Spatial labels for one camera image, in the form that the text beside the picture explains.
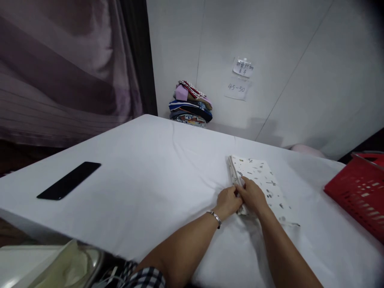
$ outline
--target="folded clothes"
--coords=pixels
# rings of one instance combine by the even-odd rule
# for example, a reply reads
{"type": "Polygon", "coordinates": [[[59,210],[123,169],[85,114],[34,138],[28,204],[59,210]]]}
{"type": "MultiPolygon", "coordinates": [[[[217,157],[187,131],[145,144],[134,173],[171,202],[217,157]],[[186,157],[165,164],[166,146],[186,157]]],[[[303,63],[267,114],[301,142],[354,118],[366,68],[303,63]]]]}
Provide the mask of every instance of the folded clothes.
{"type": "Polygon", "coordinates": [[[169,118],[175,120],[177,116],[182,114],[188,114],[188,113],[189,113],[188,111],[178,108],[171,111],[169,118]]]}
{"type": "Polygon", "coordinates": [[[182,108],[183,110],[189,113],[192,113],[204,118],[204,120],[207,123],[212,120],[212,113],[205,107],[205,104],[203,102],[190,101],[190,100],[189,102],[183,102],[179,100],[174,100],[170,102],[168,106],[169,106],[169,110],[171,111],[182,108]]]}
{"type": "MultiPolygon", "coordinates": [[[[233,184],[242,186],[244,182],[241,176],[253,180],[263,191],[267,204],[281,223],[299,225],[266,161],[231,155],[229,156],[229,168],[233,184]]],[[[238,210],[238,214],[248,215],[250,213],[243,204],[238,210]]]]}
{"type": "Polygon", "coordinates": [[[186,101],[188,100],[188,93],[188,90],[184,88],[184,86],[179,85],[175,90],[175,98],[177,100],[186,101]]]}
{"type": "Polygon", "coordinates": [[[204,120],[207,123],[209,123],[212,120],[212,114],[210,112],[207,113],[204,109],[196,108],[193,106],[181,106],[180,108],[182,108],[182,109],[184,109],[184,110],[186,110],[192,114],[195,114],[197,116],[204,118],[204,120]]]}
{"type": "Polygon", "coordinates": [[[186,101],[179,101],[179,100],[174,100],[174,101],[170,102],[168,106],[169,106],[169,110],[171,110],[171,111],[178,109],[181,106],[192,106],[192,107],[196,107],[196,108],[200,109],[200,106],[198,106],[198,105],[188,103],[186,101]]]}
{"type": "Polygon", "coordinates": [[[189,104],[193,104],[193,105],[199,106],[200,108],[202,108],[203,110],[205,110],[205,112],[207,112],[207,113],[211,113],[211,111],[207,108],[207,106],[205,105],[204,102],[201,102],[201,101],[195,101],[195,100],[187,100],[187,102],[188,102],[189,104]]]}
{"type": "Polygon", "coordinates": [[[205,128],[207,122],[200,116],[192,114],[182,114],[175,118],[176,121],[181,123],[190,124],[197,127],[205,128]]]}
{"type": "Polygon", "coordinates": [[[186,88],[194,98],[201,98],[201,97],[205,97],[206,95],[197,90],[190,82],[188,81],[184,81],[184,80],[180,80],[179,81],[180,84],[182,84],[184,86],[184,88],[186,88]]]}
{"type": "Polygon", "coordinates": [[[212,102],[207,98],[207,96],[197,90],[190,82],[188,81],[183,81],[183,80],[180,80],[179,83],[185,88],[188,90],[190,96],[192,98],[194,98],[196,101],[202,101],[202,102],[207,102],[209,105],[207,106],[209,108],[209,110],[212,110],[212,102]]]}
{"type": "Polygon", "coordinates": [[[198,98],[198,99],[195,99],[190,93],[188,93],[188,100],[193,100],[193,101],[200,101],[200,102],[203,102],[205,104],[205,106],[208,108],[208,110],[212,110],[212,105],[211,103],[209,102],[208,98],[206,97],[202,97],[202,98],[198,98]]]}

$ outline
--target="checkered sleeve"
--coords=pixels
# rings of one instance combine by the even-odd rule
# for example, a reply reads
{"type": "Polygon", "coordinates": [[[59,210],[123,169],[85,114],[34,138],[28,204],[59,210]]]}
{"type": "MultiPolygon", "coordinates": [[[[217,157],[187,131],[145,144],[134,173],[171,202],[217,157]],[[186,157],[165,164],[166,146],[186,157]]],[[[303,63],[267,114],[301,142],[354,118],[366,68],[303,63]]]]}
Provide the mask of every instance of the checkered sleeve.
{"type": "Polygon", "coordinates": [[[163,274],[154,267],[144,268],[130,278],[124,288],[165,288],[163,274]]]}

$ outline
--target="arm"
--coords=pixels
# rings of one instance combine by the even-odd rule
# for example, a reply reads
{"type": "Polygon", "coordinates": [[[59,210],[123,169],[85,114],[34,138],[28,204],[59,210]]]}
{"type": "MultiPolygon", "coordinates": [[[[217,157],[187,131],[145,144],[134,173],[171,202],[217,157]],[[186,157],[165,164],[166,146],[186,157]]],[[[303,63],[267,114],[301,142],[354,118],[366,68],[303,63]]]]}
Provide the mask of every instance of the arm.
{"type": "MultiPolygon", "coordinates": [[[[235,190],[235,187],[222,190],[217,206],[212,210],[222,222],[242,204],[242,200],[235,196],[235,190]]],[[[154,248],[134,273],[146,267],[155,267],[164,275],[167,287],[184,287],[207,251],[217,227],[216,218],[205,213],[154,248]]]]}
{"type": "Polygon", "coordinates": [[[242,179],[244,188],[236,188],[260,220],[269,269],[276,287],[322,287],[269,208],[262,190],[252,180],[242,179]]]}

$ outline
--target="stack of clothes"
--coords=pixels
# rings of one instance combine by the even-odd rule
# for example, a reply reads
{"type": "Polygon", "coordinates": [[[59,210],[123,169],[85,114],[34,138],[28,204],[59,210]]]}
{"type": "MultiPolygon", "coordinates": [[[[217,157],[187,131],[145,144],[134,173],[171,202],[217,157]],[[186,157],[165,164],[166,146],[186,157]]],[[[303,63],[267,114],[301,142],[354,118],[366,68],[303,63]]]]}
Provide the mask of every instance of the stack of clothes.
{"type": "Polygon", "coordinates": [[[173,97],[170,119],[203,128],[212,120],[212,102],[189,82],[179,81],[173,97]]]}

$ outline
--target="silver bracelet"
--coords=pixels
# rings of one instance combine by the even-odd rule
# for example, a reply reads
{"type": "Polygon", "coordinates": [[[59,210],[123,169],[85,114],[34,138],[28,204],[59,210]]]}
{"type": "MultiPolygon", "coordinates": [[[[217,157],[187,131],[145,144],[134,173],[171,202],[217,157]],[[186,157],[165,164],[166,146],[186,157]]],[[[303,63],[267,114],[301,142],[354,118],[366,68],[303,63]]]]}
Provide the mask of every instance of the silver bracelet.
{"type": "Polygon", "coordinates": [[[219,222],[218,229],[220,229],[220,226],[221,226],[221,220],[220,220],[219,216],[217,216],[217,215],[215,214],[215,212],[213,212],[212,210],[207,211],[207,213],[212,214],[212,215],[216,218],[217,222],[219,222]]]}

